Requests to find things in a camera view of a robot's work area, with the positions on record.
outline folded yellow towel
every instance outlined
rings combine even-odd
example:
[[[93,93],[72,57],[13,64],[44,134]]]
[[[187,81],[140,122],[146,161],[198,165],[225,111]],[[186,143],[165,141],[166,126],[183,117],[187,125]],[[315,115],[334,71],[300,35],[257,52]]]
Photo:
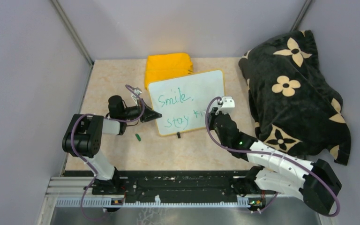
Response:
[[[151,82],[185,76],[193,73],[193,63],[186,53],[150,55],[145,69],[145,88]]]

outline gray wall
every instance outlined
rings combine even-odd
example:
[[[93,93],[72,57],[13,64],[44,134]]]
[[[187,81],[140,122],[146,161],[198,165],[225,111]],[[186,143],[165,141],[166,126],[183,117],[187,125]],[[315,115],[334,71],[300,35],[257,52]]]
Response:
[[[338,221],[360,224],[360,1],[317,0],[301,28],[313,31],[321,71],[344,100],[342,114],[351,130],[352,152],[347,167],[332,164],[343,183]]]
[[[91,57],[238,57],[290,30],[303,0],[60,0]]]
[[[88,72],[48,0],[0,1],[0,225],[36,222]]]

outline beige tabletop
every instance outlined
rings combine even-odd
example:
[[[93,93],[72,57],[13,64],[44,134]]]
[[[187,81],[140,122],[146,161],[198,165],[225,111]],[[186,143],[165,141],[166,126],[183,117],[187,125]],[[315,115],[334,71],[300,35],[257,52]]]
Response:
[[[238,67],[239,58],[195,58],[194,72],[221,69],[225,92],[236,102],[231,118],[240,131],[254,136],[254,122],[248,107],[245,79]],[[144,87],[146,60],[97,60],[95,62],[81,113],[106,115],[108,98],[120,95],[133,106],[125,84],[139,87],[145,103],[151,106]],[[154,121],[127,127],[124,135],[103,135],[100,149],[118,170],[243,170],[252,164],[233,157],[209,138],[205,129],[161,137]],[[66,170],[88,170],[83,161],[68,157]]]

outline black blanket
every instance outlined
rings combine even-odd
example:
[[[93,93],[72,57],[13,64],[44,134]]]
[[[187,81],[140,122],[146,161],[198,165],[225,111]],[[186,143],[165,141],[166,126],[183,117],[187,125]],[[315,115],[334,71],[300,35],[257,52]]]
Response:
[[[328,149],[347,165],[350,131],[343,100],[319,71],[313,33],[294,31],[249,50],[239,61],[256,137],[292,156]]]

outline whiteboard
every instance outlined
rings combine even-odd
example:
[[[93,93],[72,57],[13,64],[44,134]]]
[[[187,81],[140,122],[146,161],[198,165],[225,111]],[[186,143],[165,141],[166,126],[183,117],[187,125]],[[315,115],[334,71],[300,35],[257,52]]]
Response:
[[[205,127],[209,102],[224,96],[224,74],[214,70],[148,85],[152,108],[162,114],[156,121],[160,135],[170,135]]]

